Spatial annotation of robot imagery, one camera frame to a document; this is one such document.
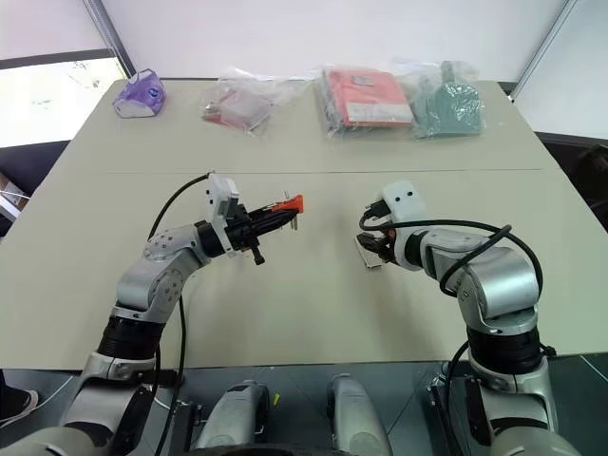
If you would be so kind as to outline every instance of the purple object in plastic bag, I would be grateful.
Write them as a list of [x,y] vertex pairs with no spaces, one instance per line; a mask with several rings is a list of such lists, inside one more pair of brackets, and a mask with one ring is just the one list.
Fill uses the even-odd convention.
[[123,117],[156,116],[164,104],[164,86],[150,68],[140,71],[126,82],[123,91],[112,103]]

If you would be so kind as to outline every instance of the table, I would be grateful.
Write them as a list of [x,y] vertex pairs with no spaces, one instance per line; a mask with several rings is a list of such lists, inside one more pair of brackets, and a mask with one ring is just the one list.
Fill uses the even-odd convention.
[[[206,86],[196,85],[199,90]],[[169,100],[179,96],[172,98],[172,88],[181,86],[167,85]],[[483,85],[484,93],[491,94],[493,86]],[[114,85],[110,92],[117,89]],[[171,105],[156,119],[116,122],[106,109],[107,97],[0,244],[0,366],[81,369],[100,340],[117,280],[141,254],[152,220],[176,188],[208,169],[207,162],[235,179],[250,210],[282,199],[287,190],[305,195],[306,213],[297,232],[283,229],[260,239],[264,265],[255,266],[250,255],[223,256],[189,280],[184,290],[187,367],[451,357],[466,337],[456,301],[442,295],[437,283],[422,272],[391,265],[366,270],[354,247],[352,238],[365,205],[383,185],[400,179],[416,185],[438,218],[511,223],[514,233],[536,251],[544,269],[542,340],[561,354],[608,350],[602,300],[608,237],[533,133],[522,125],[513,127],[514,136],[523,136],[514,142],[528,144],[528,154],[515,148],[512,155],[502,157],[498,151],[511,148],[491,140],[488,128],[488,136],[477,140],[486,143],[486,153],[495,160],[475,148],[468,152],[468,168],[446,170],[442,161],[450,160],[447,151],[458,149],[464,141],[407,142],[416,160],[403,160],[403,169],[395,172],[374,169],[378,161],[369,155],[370,172],[356,169],[363,164],[362,158],[356,163],[341,162],[336,157],[324,158],[318,150],[310,150],[310,161],[301,162],[303,170],[296,171],[291,160],[273,160],[272,147],[269,158],[257,146],[251,150],[256,160],[251,158],[236,170],[237,162],[219,153],[224,143],[257,144],[269,139],[239,137],[227,128],[200,122],[202,131],[213,131],[206,153],[188,147],[193,140],[184,141],[184,148],[174,145],[166,152],[167,156],[175,152],[173,164],[162,171],[162,162],[169,160],[160,156],[160,137],[151,138],[148,133],[155,129],[143,125],[152,121],[160,130],[166,117],[171,125],[167,135],[178,143],[181,135],[176,136]],[[300,102],[307,105],[313,100],[311,92]],[[506,98],[490,96],[486,103],[489,118],[504,116],[497,124],[521,123]],[[503,114],[497,114],[495,107]],[[296,103],[287,114],[299,108]],[[309,119],[311,124],[316,122],[315,116]],[[94,124],[99,126],[95,138]],[[112,134],[117,131],[130,138],[123,143],[123,160],[110,147],[104,161],[99,143],[115,143]],[[268,133],[272,138],[273,130]],[[349,143],[355,148],[359,144],[319,141],[338,154],[346,153]],[[467,141],[475,145],[473,139]],[[308,146],[292,144],[295,152],[303,147]],[[437,151],[442,159],[434,163],[435,169],[424,169],[433,160],[419,147],[429,155]],[[384,150],[383,167],[390,163],[389,154],[400,160],[387,146]],[[297,161],[301,154],[295,152],[284,151]],[[138,153],[139,171],[135,169]],[[238,153],[245,157],[240,149]],[[196,160],[199,165],[187,171],[183,163]],[[322,171],[324,160],[326,171]],[[263,163],[266,172],[260,171]],[[205,211],[204,186],[192,187],[176,201],[161,228],[208,217]],[[163,334],[164,367],[177,366],[178,323],[174,313]],[[23,334],[28,340],[20,342]]]

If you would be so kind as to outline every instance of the orange object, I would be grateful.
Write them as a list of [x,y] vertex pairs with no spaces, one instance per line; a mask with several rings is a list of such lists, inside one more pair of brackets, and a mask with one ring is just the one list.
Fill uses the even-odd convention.
[[390,73],[375,69],[333,69],[327,74],[335,107],[346,127],[406,126],[408,100]]
[[280,202],[276,206],[273,206],[271,211],[293,211],[294,209],[297,210],[298,214],[302,214],[304,212],[304,197],[302,195],[297,195],[295,198]]

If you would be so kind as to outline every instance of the small metal object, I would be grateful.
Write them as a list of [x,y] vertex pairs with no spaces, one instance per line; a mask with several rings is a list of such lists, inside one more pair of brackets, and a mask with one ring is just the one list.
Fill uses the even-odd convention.
[[[283,190],[283,194],[285,195],[285,200],[291,199],[291,197],[289,196],[289,192],[287,190]],[[297,231],[297,216],[292,218],[292,221],[289,222],[289,226],[292,228],[292,230]]]
[[363,246],[357,240],[357,237],[354,238],[354,244],[357,246],[359,255],[363,258],[363,262],[365,263],[366,268],[375,269],[382,266],[382,259],[380,259],[380,256],[378,256],[374,252],[370,252],[364,249]]

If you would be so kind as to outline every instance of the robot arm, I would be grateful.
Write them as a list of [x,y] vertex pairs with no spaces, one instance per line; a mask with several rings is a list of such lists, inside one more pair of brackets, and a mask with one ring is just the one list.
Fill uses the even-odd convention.
[[[536,257],[532,254],[531,265],[514,250],[494,245],[500,240],[497,235],[434,226],[450,220],[427,220],[424,202],[407,181],[388,185],[368,207],[360,223],[366,232],[357,236],[359,243],[386,262],[411,271],[424,269],[440,282],[444,293],[458,299],[466,323],[468,359],[475,372],[466,383],[473,437],[482,445],[492,445],[493,454],[511,454],[494,448],[521,446],[523,442],[509,436],[529,432],[534,435],[526,442],[544,439],[548,446],[564,451],[556,454],[578,454],[556,434],[548,363],[537,329],[542,276],[534,267]],[[388,221],[366,225],[372,218]],[[509,229],[498,231],[502,236]]]
[[162,330],[185,281],[224,253],[251,250],[255,263],[263,263],[257,238],[303,212],[301,196],[247,212],[232,180],[210,174],[209,182],[212,221],[156,234],[121,278],[102,341],[88,357],[61,426],[31,434],[2,456],[125,455],[137,446],[154,399],[142,377],[155,367]]

